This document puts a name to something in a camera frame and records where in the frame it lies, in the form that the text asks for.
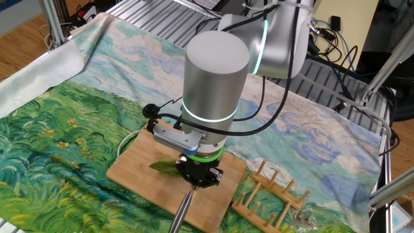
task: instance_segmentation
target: white cable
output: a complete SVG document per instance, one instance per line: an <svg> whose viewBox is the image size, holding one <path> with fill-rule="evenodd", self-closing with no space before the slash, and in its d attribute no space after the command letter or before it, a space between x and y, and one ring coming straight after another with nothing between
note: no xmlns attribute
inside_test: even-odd
<svg viewBox="0 0 414 233"><path fill-rule="evenodd" d="M51 46L51 45L47 44L47 38L49 38L49 36L50 36L50 33L47 34L47 36L45 36L45 45L46 45L48 51L50 50L50 46Z"/></svg>
<svg viewBox="0 0 414 233"><path fill-rule="evenodd" d="M352 100L350 100L350 99L348 99L348 98L346 98L346 97L344 97L344 96L342 96L342 95L340 95L340 94L338 94L338 93L330 90L329 88L326 88L326 87L322 86L321 84L319 84L319 83L317 83L317 82L315 82L313 80L308 79L306 76L304 76L304 75L302 75L300 73L298 74L298 76L301 79L305 80L306 82L309 82L312 85L314 85L316 87L319 87L320 89L322 89L322 90L330 93L331 95L337 97L338 99L343 100L344 102L347 102L348 104L351 104L355 108L357 108L357 109L365 112L367 115L370 115L370 116L376 118L377 120L379 120L381 122L382 126L386 129L386 133L387 133L387 140L386 141L388 142L391 139L391 128L390 128L390 126L388 125L388 123L380 115L378 115L374 111L374 109L370 109L368 107L364 107L364 106L362 106L360 104L357 104L356 102L354 102L354 101L352 101Z"/></svg>
<svg viewBox="0 0 414 233"><path fill-rule="evenodd" d="M122 145L124 145L124 142L125 142L126 140L128 140L130 137L132 137L133 135L137 135L140 131L141 131L141 129L140 129L140 130L138 130L138 131L135 131L135 132L132 132L132 133L128 134L128 136L126 136L126 137L125 137L125 138L121 141L121 143L119 144L119 147L118 147L118 153L116 154L116 158L119 158L119 156L120 156L120 154L121 154L121 147L122 147Z"/></svg>

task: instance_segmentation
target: metal grid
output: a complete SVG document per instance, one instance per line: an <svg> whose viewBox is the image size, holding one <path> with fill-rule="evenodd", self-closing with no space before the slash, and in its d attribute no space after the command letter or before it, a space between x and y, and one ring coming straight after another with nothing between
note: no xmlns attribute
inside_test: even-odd
<svg viewBox="0 0 414 233"><path fill-rule="evenodd" d="M173 0L123 0L108 13L183 48L195 35L197 25L212 17L191 2ZM218 21L211 21L201 31L218 25Z"/></svg>

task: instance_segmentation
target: wooden cutting board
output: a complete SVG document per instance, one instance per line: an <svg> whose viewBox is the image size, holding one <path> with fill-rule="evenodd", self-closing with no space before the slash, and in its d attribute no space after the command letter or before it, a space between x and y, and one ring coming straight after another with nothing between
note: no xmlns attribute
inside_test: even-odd
<svg viewBox="0 0 414 233"><path fill-rule="evenodd" d="M155 142L152 134L142 129L135 141L108 169L108 178L151 201L171 214L176 214L190 184L182 177L170 177L149 168L158 158L177 159L179 152ZM203 232L217 232L230 201L246 170L246 162L223 154L219 168L224 171L218 186L194 193L185 221Z"/></svg>

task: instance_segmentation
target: silver bracket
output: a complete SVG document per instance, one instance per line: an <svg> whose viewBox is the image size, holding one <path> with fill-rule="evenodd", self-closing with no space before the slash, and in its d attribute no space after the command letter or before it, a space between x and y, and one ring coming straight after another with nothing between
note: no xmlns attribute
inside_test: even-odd
<svg viewBox="0 0 414 233"><path fill-rule="evenodd" d="M392 55L388 58L384 66L376 74L373 81L366 87L362 101L368 103L372 96L378 91L381 85L387 80L388 76L394 71L395 67L405 61L413 53L414 48L414 25L408 30L400 43L394 48Z"/></svg>
<svg viewBox="0 0 414 233"><path fill-rule="evenodd" d="M204 136L197 131L186 135L161 125L154 126L153 131L154 140L186 155L196 154L200 139Z"/></svg>

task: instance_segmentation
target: metal rod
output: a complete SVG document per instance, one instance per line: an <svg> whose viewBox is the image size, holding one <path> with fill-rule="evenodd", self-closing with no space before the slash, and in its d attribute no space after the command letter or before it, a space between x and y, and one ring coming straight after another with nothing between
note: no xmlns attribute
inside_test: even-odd
<svg viewBox="0 0 414 233"><path fill-rule="evenodd" d="M192 188L191 191L189 191L182 200L180 208L177 210L177 214L175 214L174 221L171 224L171 227L169 228L169 233L177 233L180 230L182 222L186 217L188 208L190 207L193 192L194 188Z"/></svg>
<svg viewBox="0 0 414 233"><path fill-rule="evenodd" d="M261 183L258 182L258 184L254 188L252 194L250 194L250 196L248 197L248 199L247 199L247 201L245 203L245 207L247 207L250 204L250 202L252 201L253 197L256 195L256 192L259 190L260 186L261 186Z"/></svg>
<svg viewBox="0 0 414 233"><path fill-rule="evenodd" d="M385 204L395 200L402 194L414 188L414 168L404 172L402 175L384 185L376 192L371 194L369 206L380 208Z"/></svg>
<svg viewBox="0 0 414 233"><path fill-rule="evenodd" d="M380 86L387 80L388 76L394 71L395 67L407 58L409 52L412 52L414 47L414 25L408 30L406 35L402 38L400 43L394 48L392 55L388 58L386 63L382 66L373 81L367 86L364 91L362 101L368 103L371 97L378 91Z"/></svg>

